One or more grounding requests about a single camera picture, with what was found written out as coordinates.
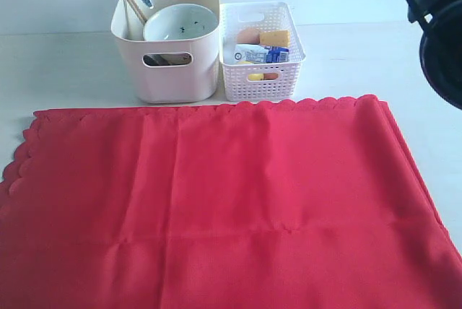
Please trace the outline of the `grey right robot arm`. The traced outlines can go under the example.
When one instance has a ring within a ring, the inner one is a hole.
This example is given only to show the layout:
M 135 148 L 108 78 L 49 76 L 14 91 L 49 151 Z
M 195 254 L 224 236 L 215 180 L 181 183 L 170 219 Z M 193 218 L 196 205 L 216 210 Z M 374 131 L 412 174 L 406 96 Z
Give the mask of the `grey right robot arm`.
M 461 65 L 461 0 L 415 0 L 423 16 L 432 16 L 431 30 Z M 422 34 L 419 60 L 429 85 L 447 103 L 461 108 L 461 77 L 456 76 L 427 33 Z

